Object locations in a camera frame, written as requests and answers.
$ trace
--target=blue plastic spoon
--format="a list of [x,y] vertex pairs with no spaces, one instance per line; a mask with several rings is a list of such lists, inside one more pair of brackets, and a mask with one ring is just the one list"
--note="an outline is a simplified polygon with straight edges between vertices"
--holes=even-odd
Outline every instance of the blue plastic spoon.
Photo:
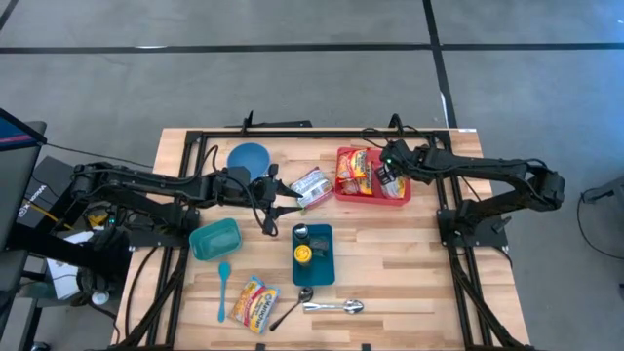
[[230,276],[230,264],[223,261],[218,265],[218,275],[221,277],[221,304],[218,306],[218,321],[225,321],[225,282]]

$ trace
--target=monitor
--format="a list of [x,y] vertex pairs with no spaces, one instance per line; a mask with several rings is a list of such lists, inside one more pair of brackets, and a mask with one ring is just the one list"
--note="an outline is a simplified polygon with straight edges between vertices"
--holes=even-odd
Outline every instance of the monitor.
[[45,144],[46,138],[0,108],[0,151]]

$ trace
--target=red box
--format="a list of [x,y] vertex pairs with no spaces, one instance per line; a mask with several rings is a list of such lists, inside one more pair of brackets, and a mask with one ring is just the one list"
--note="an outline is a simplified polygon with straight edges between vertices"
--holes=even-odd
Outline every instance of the red box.
[[[340,147],[338,148],[338,152],[336,154],[335,168],[336,174],[338,173],[338,159],[339,156],[345,152],[350,152],[354,150],[360,150],[361,147]],[[367,149],[367,162],[372,161],[372,168],[376,170],[381,166],[381,161],[379,161],[379,155],[381,154],[381,150],[379,149]],[[379,179],[377,179],[377,175],[372,172],[372,196],[362,195],[362,194],[353,194],[353,195],[345,195],[342,193],[342,184],[339,179],[335,179],[335,185],[333,187],[333,193],[335,198],[340,201],[350,201],[364,204],[375,204],[375,205],[389,205],[389,206],[402,206],[406,204],[411,199],[411,186],[410,181],[406,181],[406,195],[403,199],[388,199],[383,196],[381,192],[381,184],[379,184]]]

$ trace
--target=concrete floor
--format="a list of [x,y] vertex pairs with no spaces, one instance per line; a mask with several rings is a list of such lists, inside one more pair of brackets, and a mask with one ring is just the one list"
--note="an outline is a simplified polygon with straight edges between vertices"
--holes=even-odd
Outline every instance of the concrete floor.
[[[442,43],[624,41],[617,0],[433,3]],[[19,0],[0,32],[0,47],[428,40],[416,0]],[[445,52],[444,59],[458,125],[479,130],[487,156],[539,157],[566,179],[561,210],[520,212],[508,226],[532,344],[621,349],[624,262],[583,242],[576,200],[624,175],[624,52]],[[417,127],[446,126],[427,51],[0,55],[0,79],[0,106],[48,122],[51,142],[143,163],[153,162],[162,128],[239,124],[251,109],[256,121],[309,119],[318,127],[382,126],[393,112]],[[606,199],[581,212],[596,245],[624,255],[621,208]],[[15,349],[18,324],[0,349]],[[110,320],[90,309],[54,308],[37,339],[82,350],[105,347],[110,333]]]

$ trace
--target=wooden tabletop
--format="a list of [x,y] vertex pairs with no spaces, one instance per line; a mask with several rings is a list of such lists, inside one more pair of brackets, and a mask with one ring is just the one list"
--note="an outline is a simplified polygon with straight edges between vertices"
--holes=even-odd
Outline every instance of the wooden tabletop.
[[[154,173],[177,176],[186,131],[163,131]],[[455,154],[483,156],[477,133],[450,130],[450,134]],[[242,138],[209,140],[209,146],[219,145],[216,165],[223,167],[228,153],[249,141]],[[253,141],[269,150],[271,161],[280,165],[278,178],[286,184],[317,166],[329,179],[334,179],[338,147],[370,146],[354,138],[259,138]],[[423,143],[421,139],[406,141],[410,147]],[[468,180],[482,198],[491,196],[489,182]],[[474,198],[465,184],[460,184],[464,198]],[[313,301],[341,303],[348,298],[358,298],[366,309],[358,315],[347,315],[341,311],[303,313],[301,308],[296,308],[278,329],[267,330],[264,335],[255,334],[229,319],[221,324],[216,319],[220,284],[218,262],[198,261],[191,255],[184,279],[175,349],[254,349],[259,342],[265,343],[269,350],[361,349],[362,343],[370,343],[375,350],[462,349],[449,257],[440,244],[435,219],[439,208],[437,190],[435,184],[413,181],[411,191],[411,200],[400,208],[346,203],[331,198],[305,215],[294,213],[281,217],[277,221],[280,235],[275,239],[262,235],[251,209],[213,207],[202,210],[202,225],[232,217],[243,234],[243,247],[227,257],[232,274],[227,283],[226,313],[252,275],[281,290],[270,323],[296,302],[299,288],[292,280],[290,233],[300,222],[328,223],[333,229],[335,283],[315,288]],[[280,199],[278,204],[292,205],[293,199]],[[142,249],[133,255],[117,320],[122,336],[128,290],[148,251]],[[130,311],[131,330],[154,299],[162,251],[159,249],[150,258],[138,279]],[[528,343],[509,262],[494,249],[479,248],[475,252],[489,307],[514,337]],[[158,333],[160,343],[164,342],[169,309],[169,305],[163,309]],[[475,341],[479,342],[472,304],[470,311]]]

